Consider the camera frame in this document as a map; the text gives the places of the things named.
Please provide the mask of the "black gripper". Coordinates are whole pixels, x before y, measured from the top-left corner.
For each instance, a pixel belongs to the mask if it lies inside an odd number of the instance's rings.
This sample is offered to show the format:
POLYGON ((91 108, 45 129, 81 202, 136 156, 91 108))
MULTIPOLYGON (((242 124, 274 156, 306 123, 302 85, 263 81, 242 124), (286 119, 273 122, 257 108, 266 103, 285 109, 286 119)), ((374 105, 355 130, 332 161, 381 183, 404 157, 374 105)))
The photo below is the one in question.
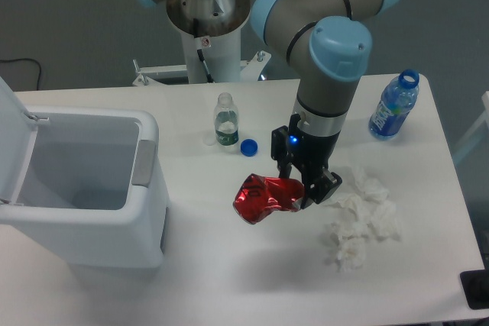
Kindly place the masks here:
POLYGON ((280 178, 289 179, 293 165, 301 172, 304 186, 301 209, 329 199, 342 184, 340 175, 329 171, 329 158, 339 133, 328 137, 308 134, 300 127, 303 122, 302 116, 295 113, 290 116, 289 130, 285 125, 273 130, 270 150, 271 158, 277 162, 280 178), (287 146, 288 138, 291 153, 287 146))

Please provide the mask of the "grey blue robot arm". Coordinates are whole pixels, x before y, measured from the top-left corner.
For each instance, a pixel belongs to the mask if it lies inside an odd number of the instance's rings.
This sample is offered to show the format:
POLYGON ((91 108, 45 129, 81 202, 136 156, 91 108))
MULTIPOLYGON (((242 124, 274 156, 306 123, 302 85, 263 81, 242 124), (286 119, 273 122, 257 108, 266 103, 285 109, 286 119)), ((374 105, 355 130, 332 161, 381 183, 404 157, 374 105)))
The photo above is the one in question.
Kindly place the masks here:
POLYGON ((271 156, 281 177, 299 170, 303 208, 328 199, 342 182, 329 170, 329 157, 372 48, 363 20, 399 0, 138 1, 165 4, 181 35, 191 83, 240 79, 244 24, 286 60, 300 84, 289 124, 272 133, 271 156))

